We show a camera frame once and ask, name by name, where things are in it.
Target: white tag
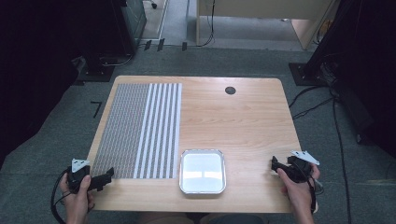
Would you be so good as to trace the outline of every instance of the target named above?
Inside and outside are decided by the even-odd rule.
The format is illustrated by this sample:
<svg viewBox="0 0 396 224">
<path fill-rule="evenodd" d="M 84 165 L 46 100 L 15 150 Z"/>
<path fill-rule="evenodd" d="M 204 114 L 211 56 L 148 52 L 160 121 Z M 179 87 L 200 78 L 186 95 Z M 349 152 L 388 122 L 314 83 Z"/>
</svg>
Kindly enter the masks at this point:
<svg viewBox="0 0 396 224">
<path fill-rule="evenodd" d="M 72 160 L 72 172 L 75 173 L 79 171 L 82 167 L 90 164 L 89 161 L 82 161 L 82 160 Z"/>
<path fill-rule="evenodd" d="M 315 158 L 313 158 L 308 151 L 292 151 L 291 154 L 293 154 L 294 156 L 296 156 L 297 158 L 303 160 L 303 161 L 309 161 L 312 162 L 316 165 L 320 165 L 319 161 L 315 160 Z"/>
</svg>

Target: finger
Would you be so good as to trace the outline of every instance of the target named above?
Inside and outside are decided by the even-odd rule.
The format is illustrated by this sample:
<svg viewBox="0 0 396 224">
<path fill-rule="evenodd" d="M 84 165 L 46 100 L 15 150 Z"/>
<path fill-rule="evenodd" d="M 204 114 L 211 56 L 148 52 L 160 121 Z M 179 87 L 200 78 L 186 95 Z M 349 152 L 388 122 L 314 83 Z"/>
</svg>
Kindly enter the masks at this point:
<svg viewBox="0 0 396 224">
<path fill-rule="evenodd" d="M 88 192 L 88 206 L 92 206 L 92 204 L 94 204 L 95 199 L 93 198 L 92 193 L 89 191 Z"/>
<path fill-rule="evenodd" d="M 319 168 L 315 164 L 312 164 L 312 163 L 311 163 L 311 167 L 312 167 L 312 178 L 319 179 L 319 177 L 320 177 Z"/>
<path fill-rule="evenodd" d="M 282 179 L 283 183 L 285 183 L 286 187 L 290 186 L 291 180 L 288 175 L 280 168 L 277 168 L 276 172 L 279 175 L 280 179 Z"/>
<path fill-rule="evenodd" d="M 87 198 L 87 190 L 91 184 L 91 177 L 89 175 L 84 176 L 81 183 L 79 184 L 78 197 Z"/>
<path fill-rule="evenodd" d="M 281 189 L 280 189 L 280 192 L 282 192 L 283 194 L 288 194 L 288 188 L 286 188 L 286 187 L 282 187 Z"/>
<path fill-rule="evenodd" d="M 67 186 L 67 174 L 64 174 L 61 179 L 61 183 L 59 184 L 59 188 L 62 192 L 69 191 L 69 187 Z"/>
</svg>

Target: person's lap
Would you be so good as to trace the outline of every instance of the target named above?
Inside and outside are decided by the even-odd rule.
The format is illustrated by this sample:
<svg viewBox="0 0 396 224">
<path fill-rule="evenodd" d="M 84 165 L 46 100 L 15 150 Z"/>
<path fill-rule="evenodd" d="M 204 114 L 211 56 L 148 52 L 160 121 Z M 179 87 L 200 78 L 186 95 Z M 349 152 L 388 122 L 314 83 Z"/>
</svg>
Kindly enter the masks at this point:
<svg viewBox="0 0 396 224">
<path fill-rule="evenodd" d="M 137 224 L 194 224 L 184 213 L 141 213 Z M 262 217 L 251 214 L 211 214 L 201 224 L 264 224 Z"/>
</svg>

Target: wooden table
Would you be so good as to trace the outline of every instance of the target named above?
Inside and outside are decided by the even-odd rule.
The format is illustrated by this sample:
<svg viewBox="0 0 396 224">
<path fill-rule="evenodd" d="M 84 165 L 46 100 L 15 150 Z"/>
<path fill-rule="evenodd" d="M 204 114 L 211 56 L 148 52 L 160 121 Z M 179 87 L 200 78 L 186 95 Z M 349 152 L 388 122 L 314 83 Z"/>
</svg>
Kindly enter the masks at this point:
<svg viewBox="0 0 396 224">
<path fill-rule="evenodd" d="M 227 186 L 216 196 L 183 194 L 178 178 L 113 179 L 95 192 L 95 209 L 118 211 L 288 213 L 289 200 L 271 171 L 301 150 L 282 84 L 275 78 L 117 77 L 88 160 L 94 164 L 118 84 L 182 83 L 178 154 L 216 148 L 224 154 Z M 234 87 L 235 94 L 225 88 Z"/>
<path fill-rule="evenodd" d="M 197 1 L 196 44 L 200 45 L 200 17 L 212 15 L 213 0 Z M 293 19 L 294 31 L 307 49 L 335 0 L 216 0 L 214 16 Z"/>
</svg>

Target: gray carpet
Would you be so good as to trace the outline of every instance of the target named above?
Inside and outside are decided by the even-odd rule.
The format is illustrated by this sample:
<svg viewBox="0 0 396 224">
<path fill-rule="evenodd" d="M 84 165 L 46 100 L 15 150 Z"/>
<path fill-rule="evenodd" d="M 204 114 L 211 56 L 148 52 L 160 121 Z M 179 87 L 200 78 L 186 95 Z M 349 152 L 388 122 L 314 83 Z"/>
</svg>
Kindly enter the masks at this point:
<svg viewBox="0 0 396 224">
<path fill-rule="evenodd" d="M 289 62 L 307 62 L 311 52 L 258 49 L 198 49 L 155 46 L 117 67 L 119 75 L 277 77 L 288 101 L 304 87 L 296 87 Z M 73 158 L 87 157 L 102 115 L 97 105 L 106 102 L 112 83 L 86 83 L 72 86 L 64 94 L 40 132 L 13 151 L 0 172 L 0 223 L 56 223 L 50 213 L 50 194 L 59 173 Z M 297 114 L 329 98 L 325 88 L 304 94 L 291 108 Z M 346 175 L 350 192 L 352 223 L 396 223 L 396 162 L 376 146 L 357 145 L 352 124 L 337 104 L 335 108 L 342 135 Z M 317 223 L 347 223 L 347 200 L 341 153 L 335 130 L 332 104 L 326 104 L 295 120 L 303 150 L 321 163 L 321 182 L 325 191 L 318 196 Z M 134 223 L 134 212 L 92 211 L 91 223 Z M 270 223 L 294 223 L 290 214 L 267 214 Z"/>
</svg>

